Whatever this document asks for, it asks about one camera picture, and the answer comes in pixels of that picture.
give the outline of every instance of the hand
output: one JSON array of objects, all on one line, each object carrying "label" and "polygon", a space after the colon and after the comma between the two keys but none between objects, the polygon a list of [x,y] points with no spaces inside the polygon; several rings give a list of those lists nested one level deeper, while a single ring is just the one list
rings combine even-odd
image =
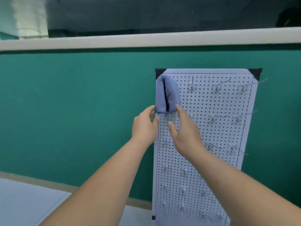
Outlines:
[{"label": "hand", "polygon": [[195,151],[205,150],[198,126],[181,106],[176,105],[176,107],[180,118],[179,132],[175,125],[171,121],[168,121],[173,143],[182,156],[185,158],[193,157]]},{"label": "hand", "polygon": [[154,108],[155,106],[152,105],[135,117],[132,128],[132,139],[147,147],[155,141],[158,135],[159,117],[154,117]]}]

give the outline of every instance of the black plastic corner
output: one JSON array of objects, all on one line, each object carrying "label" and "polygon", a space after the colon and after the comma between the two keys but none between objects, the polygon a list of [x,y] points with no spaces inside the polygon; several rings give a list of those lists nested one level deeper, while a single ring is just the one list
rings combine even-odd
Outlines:
[{"label": "black plastic corner", "polygon": [[260,74],[262,72],[262,68],[258,68],[258,69],[248,69],[251,74],[254,76],[255,79],[257,79],[257,81],[259,81],[260,79]]},{"label": "black plastic corner", "polygon": [[164,71],[166,71],[167,69],[163,69],[163,68],[156,68],[155,71],[156,71],[156,80],[159,78],[159,76],[161,74],[164,73]]}]

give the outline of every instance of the person's right hand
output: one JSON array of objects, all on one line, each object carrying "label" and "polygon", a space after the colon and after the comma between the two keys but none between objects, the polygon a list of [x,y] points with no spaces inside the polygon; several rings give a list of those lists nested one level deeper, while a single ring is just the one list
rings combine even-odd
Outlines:
[{"label": "person's right hand", "polygon": [[185,158],[193,157],[195,151],[204,150],[202,138],[196,123],[187,115],[181,106],[176,105],[180,128],[177,131],[175,125],[168,121],[168,127],[177,151]]}]

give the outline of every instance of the forearm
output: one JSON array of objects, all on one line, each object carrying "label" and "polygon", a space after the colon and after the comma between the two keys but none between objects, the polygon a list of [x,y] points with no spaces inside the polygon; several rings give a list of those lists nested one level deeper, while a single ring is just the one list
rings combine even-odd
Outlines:
[{"label": "forearm", "polygon": [[147,147],[130,140],[41,225],[117,226]]},{"label": "forearm", "polygon": [[235,226],[299,225],[301,210],[205,148],[187,158]]}]

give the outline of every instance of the folded cloth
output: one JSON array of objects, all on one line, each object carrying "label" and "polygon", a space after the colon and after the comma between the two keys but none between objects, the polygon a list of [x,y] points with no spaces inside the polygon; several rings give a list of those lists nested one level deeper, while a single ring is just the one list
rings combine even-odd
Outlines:
[{"label": "folded cloth", "polygon": [[161,74],[156,81],[156,113],[173,113],[180,105],[177,82],[167,74]]}]

